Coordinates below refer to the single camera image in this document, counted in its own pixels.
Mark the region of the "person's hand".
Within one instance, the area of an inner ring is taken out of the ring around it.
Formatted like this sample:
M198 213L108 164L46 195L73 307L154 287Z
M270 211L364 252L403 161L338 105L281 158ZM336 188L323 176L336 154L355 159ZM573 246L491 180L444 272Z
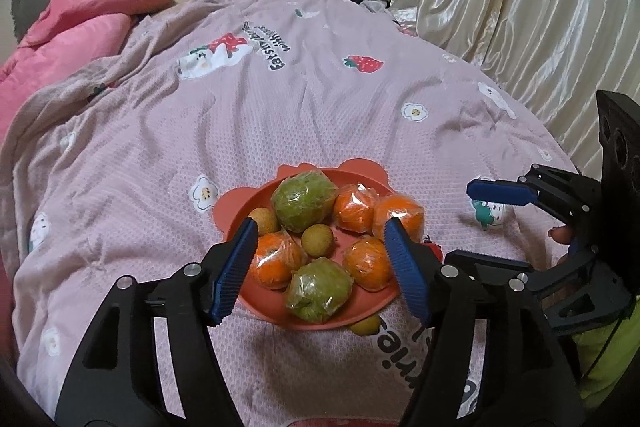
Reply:
M553 239L556 243L564 245L566 247L570 246L572 243L574 233L571 228L563 225L562 227L554 227L548 231L548 236L550 239Z

